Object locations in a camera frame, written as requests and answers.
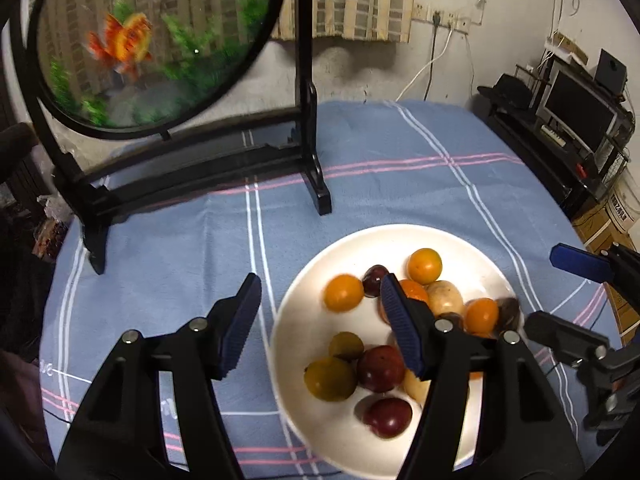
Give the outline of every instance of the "wall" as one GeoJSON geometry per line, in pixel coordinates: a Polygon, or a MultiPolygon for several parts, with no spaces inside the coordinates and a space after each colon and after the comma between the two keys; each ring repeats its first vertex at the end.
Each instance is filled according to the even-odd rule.
{"type": "MultiPolygon", "coordinates": [[[[537,65],[551,28],[552,7],[553,0],[487,1],[482,26],[472,25],[468,37],[475,69],[473,92],[478,85],[493,85],[503,72],[513,73],[516,63],[537,65]]],[[[314,82],[320,100],[395,99],[428,61],[432,31],[429,23],[413,22],[408,44],[315,40],[314,82]]],[[[447,32],[445,28],[438,32],[437,53],[444,47],[447,32]]],[[[248,75],[191,123],[290,105],[294,77],[292,45],[271,42],[248,75]]],[[[465,38],[455,33],[447,53],[434,66],[430,100],[469,106],[471,78],[465,38]]],[[[427,79],[425,71],[405,97],[421,99],[427,79]]],[[[87,164],[103,160],[117,145],[81,137],[60,124],[54,130],[63,144],[75,146],[86,157],[87,164]]]]}

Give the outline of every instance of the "curtain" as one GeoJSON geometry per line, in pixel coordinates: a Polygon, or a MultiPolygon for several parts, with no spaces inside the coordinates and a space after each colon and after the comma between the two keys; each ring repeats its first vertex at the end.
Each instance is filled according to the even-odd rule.
{"type": "MultiPolygon", "coordinates": [[[[413,6],[414,0],[313,0],[313,34],[407,43],[413,6]]],[[[284,0],[273,37],[294,39],[294,0],[284,0]]]]}

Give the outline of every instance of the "orange fruit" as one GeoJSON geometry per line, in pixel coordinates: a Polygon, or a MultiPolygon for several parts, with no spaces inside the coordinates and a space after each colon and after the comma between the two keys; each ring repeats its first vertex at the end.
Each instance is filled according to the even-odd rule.
{"type": "Polygon", "coordinates": [[[348,312],[364,298],[362,282],[350,274],[339,274],[324,290],[324,305],[332,312],[348,312]]]}
{"type": "Polygon", "coordinates": [[[406,273],[414,282],[429,285],[442,274],[442,259],[433,249],[418,249],[409,257],[406,273]]]}
{"type": "MultiPolygon", "coordinates": [[[[420,283],[416,283],[413,280],[400,280],[400,287],[402,287],[402,291],[404,295],[412,300],[420,300],[425,303],[429,303],[429,295],[427,291],[424,290],[420,283]]],[[[388,318],[386,317],[385,306],[382,304],[382,298],[378,302],[378,315],[382,318],[386,324],[390,324],[388,318]]]]}
{"type": "Polygon", "coordinates": [[[429,303],[429,295],[420,283],[414,282],[413,280],[400,280],[399,283],[406,297],[429,303]]]}
{"type": "Polygon", "coordinates": [[[469,303],[465,313],[465,326],[472,334],[489,334],[498,322],[498,303],[491,298],[479,298],[469,303]]]}

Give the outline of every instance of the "orange goldfish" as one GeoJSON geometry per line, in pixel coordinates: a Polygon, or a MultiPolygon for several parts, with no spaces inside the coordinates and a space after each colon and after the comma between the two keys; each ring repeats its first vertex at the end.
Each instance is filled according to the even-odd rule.
{"type": "Polygon", "coordinates": [[[142,12],[120,23],[111,14],[104,25],[104,44],[95,32],[89,32],[87,50],[107,68],[138,78],[137,63],[152,59],[149,54],[151,24],[142,12]]]}

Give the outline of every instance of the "tablecloth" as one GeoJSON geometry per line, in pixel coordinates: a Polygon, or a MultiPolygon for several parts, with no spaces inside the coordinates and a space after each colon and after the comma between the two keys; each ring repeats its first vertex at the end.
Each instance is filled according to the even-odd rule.
{"type": "MultiPolygon", "coordinates": [[[[259,144],[289,133],[290,125],[282,125],[225,142],[259,144]]],[[[189,156],[204,151],[199,147],[189,156]]],[[[304,265],[343,236],[381,224],[422,224],[459,236],[498,265],[525,315],[545,310],[583,326],[597,320],[594,329],[620,346],[603,287],[549,264],[558,242],[580,246],[571,225],[534,175],[471,113],[425,102],[322,104],[318,151],[331,215],[318,216],[297,175],[210,192],[112,226],[102,276],[88,264],[74,222],[45,312],[44,408],[71,420],[125,330],[172,332],[234,294],[251,271],[263,282],[260,313],[238,368],[214,385],[242,469],[247,478],[335,472],[305,448],[278,410],[269,339],[280,301],[304,265]]],[[[179,158],[164,163],[179,164],[179,158]]],[[[159,168],[155,163],[123,171],[107,185],[159,168]]],[[[532,350],[543,370],[551,370],[549,352],[534,344],[532,350]]],[[[586,463],[592,463],[602,449],[582,428],[586,396],[575,371],[559,366],[549,380],[586,463]]],[[[170,459],[184,462],[168,374],[161,377],[161,397],[170,459]]],[[[46,424],[57,456],[68,424],[50,415],[46,424]]]]}

